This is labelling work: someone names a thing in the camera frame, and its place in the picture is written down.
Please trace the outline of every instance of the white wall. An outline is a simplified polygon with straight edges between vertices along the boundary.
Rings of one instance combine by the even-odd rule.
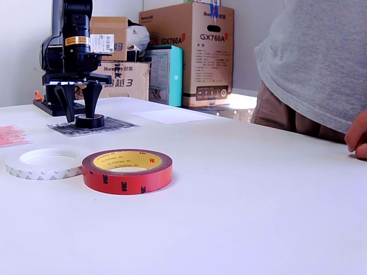
[[[143,0],[94,0],[93,15],[139,21]],[[7,0],[0,11],[0,107],[31,104],[43,93],[40,46],[50,36],[52,0]]]
[[[144,0],[144,10],[182,4],[184,0]]]
[[[258,91],[261,79],[254,48],[268,36],[271,24],[284,8],[284,0],[221,0],[221,3],[235,10],[233,87]]]

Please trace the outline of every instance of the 3m tape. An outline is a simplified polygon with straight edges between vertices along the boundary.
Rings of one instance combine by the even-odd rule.
[[[112,169],[143,168],[138,172]],[[172,181],[172,159],[159,152],[126,149],[87,156],[83,160],[84,183],[89,188],[115,195],[135,195],[160,190]]]
[[[10,175],[21,179],[66,179],[83,173],[81,163],[89,154],[89,150],[73,146],[28,148],[10,155],[5,160],[5,167]],[[49,163],[50,158],[56,158],[56,163]]]

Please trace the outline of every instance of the yellow label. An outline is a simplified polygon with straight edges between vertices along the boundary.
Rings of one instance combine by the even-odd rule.
[[[135,151],[112,152],[100,155],[93,161],[96,167],[104,170],[122,167],[152,169],[158,167],[161,163],[162,159],[159,156]]]
[[[86,36],[74,36],[74,37],[69,37],[69,38],[65,39],[65,46],[71,46],[71,45],[75,45],[75,44],[90,45],[91,40],[90,40],[89,37],[86,37]]]

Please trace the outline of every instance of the pink paper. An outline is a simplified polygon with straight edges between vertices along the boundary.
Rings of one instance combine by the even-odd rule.
[[[16,125],[0,127],[0,147],[29,144],[26,133]]]

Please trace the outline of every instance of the human hand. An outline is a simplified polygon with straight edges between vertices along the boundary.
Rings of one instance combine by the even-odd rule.
[[[356,152],[357,159],[367,159],[367,111],[359,114],[345,135],[350,152]]]

